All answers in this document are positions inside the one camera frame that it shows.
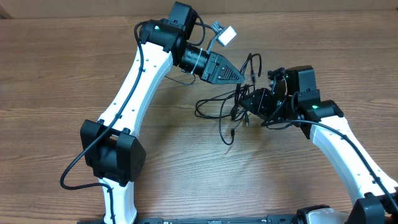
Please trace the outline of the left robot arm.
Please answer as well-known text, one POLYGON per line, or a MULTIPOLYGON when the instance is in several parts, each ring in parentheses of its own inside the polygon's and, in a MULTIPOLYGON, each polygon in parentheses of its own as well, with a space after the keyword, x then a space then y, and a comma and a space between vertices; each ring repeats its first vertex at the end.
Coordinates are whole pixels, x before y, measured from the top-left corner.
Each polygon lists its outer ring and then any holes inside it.
POLYGON ((137 53, 118 94, 97 121, 86 120, 80 136, 87 166, 102 187, 106 212, 99 223, 134 223, 134 181, 146 152, 138 137, 142 120, 162 79, 173 66, 214 84, 241 84, 244 76, 223 55, 212 51, 236 36, 231 27, 211 25, 215 36, 207 49, 188 43, 199 15, 191 6, 175 2, 168 18, 137 24, 137 53))

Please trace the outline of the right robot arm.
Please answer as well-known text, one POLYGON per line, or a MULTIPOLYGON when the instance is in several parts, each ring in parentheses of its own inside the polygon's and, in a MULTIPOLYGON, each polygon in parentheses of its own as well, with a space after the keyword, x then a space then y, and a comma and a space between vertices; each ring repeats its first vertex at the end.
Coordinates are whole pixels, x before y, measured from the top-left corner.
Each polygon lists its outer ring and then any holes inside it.
POLYGON ((327 205, 300 208, 281 223, 397 223, 397 181, 389 177, 356 139, 332 100, 323 101, 309 66, 268 71, 269 88, 238 98, 245 110, 274 130, 295 126, 326 156, 343 182, 353 207, 349 213, 327 205))

